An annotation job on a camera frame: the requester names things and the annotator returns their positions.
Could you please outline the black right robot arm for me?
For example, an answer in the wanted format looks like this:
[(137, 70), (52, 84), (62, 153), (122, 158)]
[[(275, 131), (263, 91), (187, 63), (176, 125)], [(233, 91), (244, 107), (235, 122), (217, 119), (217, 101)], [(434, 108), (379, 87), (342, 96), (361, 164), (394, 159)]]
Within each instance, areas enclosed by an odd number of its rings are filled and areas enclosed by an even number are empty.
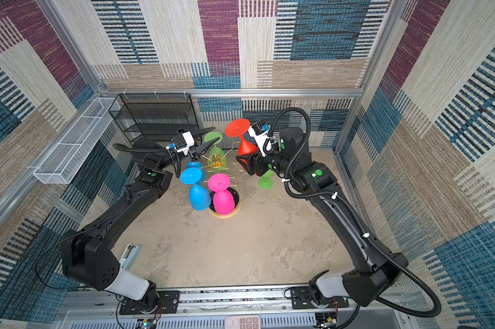
[(344, 274), (323, 273), (311, 284), (317, 304), (338, 296), (341, 291), (361, 307), (373, 301), (391, 307), (381, 295), (407, 270), (408, 260), (394, 253), (376, 238), (349, 204), (330, 169), (314, 161), (306, 133), (297, 127), (280, 132), (279, 145), (268, 133), (250, 129), (257, 146), (250, 153), (241, 153), (237, 161), (250, 175), (263, 176), (269, 171), (281, 175), (285, 190), (292, 198), (310, 202), (326, 219), (350, 255), (354, 268)]

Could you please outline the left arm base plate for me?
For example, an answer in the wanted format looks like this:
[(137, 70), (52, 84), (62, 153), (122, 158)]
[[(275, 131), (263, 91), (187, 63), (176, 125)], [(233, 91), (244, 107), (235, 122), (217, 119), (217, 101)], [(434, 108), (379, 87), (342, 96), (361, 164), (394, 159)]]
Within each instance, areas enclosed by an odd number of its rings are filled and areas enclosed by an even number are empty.
[(175, 314), (178, 309), (179, 291), (149, 291), (140, 300), (125, 297), (119, 307), (119, 315)]

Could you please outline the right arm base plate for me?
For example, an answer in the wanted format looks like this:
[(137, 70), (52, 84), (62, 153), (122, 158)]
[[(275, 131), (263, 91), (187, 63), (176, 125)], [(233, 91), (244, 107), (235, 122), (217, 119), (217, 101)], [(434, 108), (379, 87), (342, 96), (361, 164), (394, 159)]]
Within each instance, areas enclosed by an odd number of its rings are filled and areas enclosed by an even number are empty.
[(347, 297), (335, 296), (324, 297), (320, 296), (315, 299), (309, 287), (294, 286), (289, 287), (284, 291), (284, 297), (290, 300), (292, 308), (296, 309), (327, 309), (327, 308), (348, 308), (349, 301)]

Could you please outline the red wine glass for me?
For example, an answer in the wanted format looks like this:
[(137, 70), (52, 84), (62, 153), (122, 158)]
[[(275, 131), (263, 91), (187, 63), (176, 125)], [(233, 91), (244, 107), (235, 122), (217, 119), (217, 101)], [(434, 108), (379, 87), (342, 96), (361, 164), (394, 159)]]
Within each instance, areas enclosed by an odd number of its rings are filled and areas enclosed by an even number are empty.
[(249, 130), (251, 124), (247, 119), (237, 119), (230, 122), (225, 128), (225, 134), (228, 137), (232, 138), (240, 138), (240, 146), (237, 151), (238, 156), (243, 156), (246, 154), (253, 154), (258, 151), (258, 147), (246, 141), (244, 138), (244, 134)]

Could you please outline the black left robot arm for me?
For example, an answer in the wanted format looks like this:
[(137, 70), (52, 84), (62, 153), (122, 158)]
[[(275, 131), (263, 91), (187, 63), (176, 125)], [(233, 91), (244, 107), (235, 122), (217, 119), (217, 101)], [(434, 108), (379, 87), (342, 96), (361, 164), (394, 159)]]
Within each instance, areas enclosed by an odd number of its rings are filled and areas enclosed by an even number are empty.
[(125, 305), (136, 312), (154, 312), (160, 303), (156, 284), (122, 268), (112, 248), (130, 224), (167, 192), (172, 178), (180, 177), (181, 162), (195, 162), (212, 148), (216, 138), (203, 143), (198, 143), (198, 138), (213, 130), (180, 132), (166, 146), (147, 137), (138, 138), (130, 148), (114, 144), (114, 149), (132, 155), (139, 174), (106, 212), (81, 230), (69, 230), (62, 236), (58, 245), (63, 274), (98, 291), (123, 297)]

